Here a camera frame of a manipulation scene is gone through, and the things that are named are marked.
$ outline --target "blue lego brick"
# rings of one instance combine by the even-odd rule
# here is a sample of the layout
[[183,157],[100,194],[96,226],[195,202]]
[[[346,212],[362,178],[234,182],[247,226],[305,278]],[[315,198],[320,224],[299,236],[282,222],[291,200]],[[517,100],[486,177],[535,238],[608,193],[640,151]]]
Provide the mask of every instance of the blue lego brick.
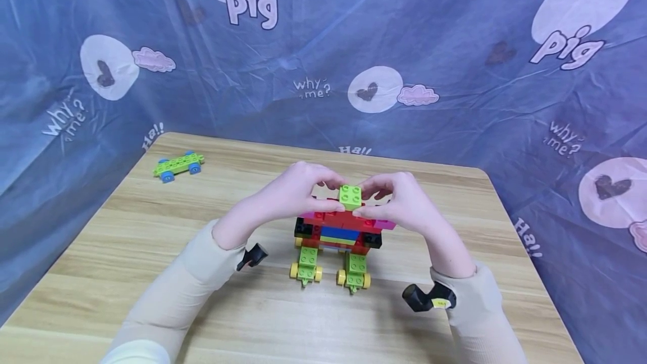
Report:
[[322,236],[326,236],[328,238],[356,240],[358,236],[360,236],[360,231],[349,231],[348,229],[324,226],[322,227]]

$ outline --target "hand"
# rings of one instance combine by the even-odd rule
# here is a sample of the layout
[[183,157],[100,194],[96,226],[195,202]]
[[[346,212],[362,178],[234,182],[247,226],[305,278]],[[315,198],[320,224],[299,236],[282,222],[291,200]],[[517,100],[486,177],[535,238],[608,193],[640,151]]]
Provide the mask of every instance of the hand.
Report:
[[460,236],[420,188],[413,174],[379,174],[360,183],[362,198],[392,198],[382,206],[359,207],[353,215],[390,220],[425,237],[434,270],[456,279],[472,276],[476,266]]
[[257,208],[268,220],[294,218],[304,212],[345,211],[344,206],[333,199],[312,198],[315,185],[337,190],[345,179],[322,165],[298,161],[288,167],[276,179],[252,196]]
[[212,228],[213,239],[225,250],[246,242],[260,225],[267,222],[297,217],[304,212],[345,211],[332,199],[312,198],[315,185],[326,185],[335,190],[345,184],[339,174],[322,165],[299,161],[258,193],[242,199]]
[[378,174],[359,184],[362,199],[392,198],[382,206],[359,207],[353,215],[367,219],[390,220],[409,231],[430,235],[434,229],[446,225],[446,221],[433,202],[420,188],[416,178],[409,172]]

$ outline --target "yellow lego brick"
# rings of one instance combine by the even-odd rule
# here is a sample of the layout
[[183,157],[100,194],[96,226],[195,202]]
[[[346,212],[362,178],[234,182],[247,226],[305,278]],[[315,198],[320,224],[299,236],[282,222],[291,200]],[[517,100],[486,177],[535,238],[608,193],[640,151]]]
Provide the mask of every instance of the yellow lego brick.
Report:
[[355,244],[354,240],[339,239],[339,238],[329,238],[328,236],[322,236],[321,241],[323,241],[323,242],[331,242],[331,243],[340,243],[340,244],[343,244],[343,245],[354,245]]
[[362,189],[356,185],[342,185],[339,189],[339,202],[344,204],[346,211],[356,210],[362,206]]

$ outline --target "lego wheel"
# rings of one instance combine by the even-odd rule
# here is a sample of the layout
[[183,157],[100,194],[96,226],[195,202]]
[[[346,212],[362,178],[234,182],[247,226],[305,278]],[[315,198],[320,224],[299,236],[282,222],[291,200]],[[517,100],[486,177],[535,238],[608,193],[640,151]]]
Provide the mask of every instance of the lego wheel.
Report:
[[371,275],[368,273],[364,273],[364,283],[362,285],[362,288],[366,290],[366,288],[369,288],[371,286]]
[[319,283],[322,280],[322,275],[324,275],[324,268],[322,266],[316,266],[315,268],[315,281]]
[[200,173],[201,171],[202,171],[202,168],[200,168],[199,163],[191,163],[189,165],[189,173],[196,174],[196,173]]
[[170,183],[171,181],[175,180],[175,177],[171,172],[163,172],[160,178],[162,179],[163,183]]
[[292,263],[292,266],[290,266],[290,278],[291,279],[297,278],[298,272],[299,272],[299,263],[297,262]]
[[346,270],[337,270],[337,285],[344,285],[346,283]]

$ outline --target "blue wheel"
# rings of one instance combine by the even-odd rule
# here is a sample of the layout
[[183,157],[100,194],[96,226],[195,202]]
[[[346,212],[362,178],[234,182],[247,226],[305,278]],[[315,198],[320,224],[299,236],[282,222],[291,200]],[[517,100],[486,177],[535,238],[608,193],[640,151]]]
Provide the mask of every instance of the blue wheel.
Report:
[[201,171],[202,171],[202,168],[200,168],[200,163],[191,163],[189,165],[189,172],[191,174],[200,173]]
[[175,180],[175,176],[171,172],[164,172],[160,175],[160,178],[162,179],[163,183],[170,183],[171,181]]

